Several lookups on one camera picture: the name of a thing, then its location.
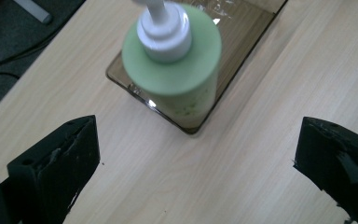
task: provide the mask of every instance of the soap dispenser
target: soap dispenser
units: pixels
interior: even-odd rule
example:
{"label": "soap dispenser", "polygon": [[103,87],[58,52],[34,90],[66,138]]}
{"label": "soap dispenser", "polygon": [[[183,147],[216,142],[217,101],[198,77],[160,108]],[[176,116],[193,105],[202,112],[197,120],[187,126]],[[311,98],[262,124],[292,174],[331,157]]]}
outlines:
{"label": "soap dispenser", "polygon": [[206,13],[190,5],[133,1],[147,9],[124,40],[127,74],[176,124],[200,126],[215,101],[222,52],[217,27]]}

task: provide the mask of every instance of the table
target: table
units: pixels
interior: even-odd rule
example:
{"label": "table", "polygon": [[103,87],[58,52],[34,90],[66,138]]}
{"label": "table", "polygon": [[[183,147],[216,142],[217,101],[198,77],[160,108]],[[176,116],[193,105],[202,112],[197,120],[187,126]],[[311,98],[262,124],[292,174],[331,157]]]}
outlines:
{"label": "table", "polygon": [[64,223],[343,223],[293,159],[305,116],[358,133],[358,1],[290,0],[195,136],[105,77],[141,10],[87,1],[5,97],[0,180],[48,133],[95,114],[101,164]]}

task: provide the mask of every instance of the gray carpet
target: gray carpet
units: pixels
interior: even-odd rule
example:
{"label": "gray carpet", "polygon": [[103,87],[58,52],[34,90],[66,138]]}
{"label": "gray carpet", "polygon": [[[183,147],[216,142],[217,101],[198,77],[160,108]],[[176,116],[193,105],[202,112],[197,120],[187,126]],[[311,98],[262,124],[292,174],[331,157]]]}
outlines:
{"label": "gray carpet", "polygon": [[0,101],[85,0],[34,0],[53,16],[46,25],[12,0],[0,0]]}

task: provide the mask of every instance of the light wood surface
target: light wood surface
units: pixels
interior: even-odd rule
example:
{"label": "light wood surface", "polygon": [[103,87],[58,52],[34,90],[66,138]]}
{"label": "light wood surface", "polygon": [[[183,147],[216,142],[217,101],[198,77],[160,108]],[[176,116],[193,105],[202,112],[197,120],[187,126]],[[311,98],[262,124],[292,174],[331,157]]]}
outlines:
{"label": "light wood surface", "polygon": [[141,10],[87,1],[16,84],[0,104],[0,180],[95,114],[103,163],[65,223],[343,223],[292,160],[304,116],[358,133],[358,0],[289,1],[192,137],[105,77]]}

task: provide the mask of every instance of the brown transparent tray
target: brown transparent tray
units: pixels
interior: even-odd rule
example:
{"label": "brown transparent tray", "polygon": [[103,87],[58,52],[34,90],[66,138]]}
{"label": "brown transparent tray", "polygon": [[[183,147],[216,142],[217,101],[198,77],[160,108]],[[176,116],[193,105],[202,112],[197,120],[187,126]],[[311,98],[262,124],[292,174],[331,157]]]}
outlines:
{"label": "brown transparent tray", "polygon": [[153,111],[159,113],[183,132],[193,134],[200,129],[209,117],[230,81],[235,77],[257,41],[268,29],[276,14],[243,0],[179,0],[175,2],[187,3],[205,11],[217,25],[222,36],[223,51],[217,81],[216,98],[210,112],[204,119],[200,120],[200,124],[196,128],[183,128],[160,112],[158,105],[154,105],[147,95],[137,88],[128,77],[121,61],[121,52],[108,66],[106,75],[110,80],[117,83],[132,96]]}

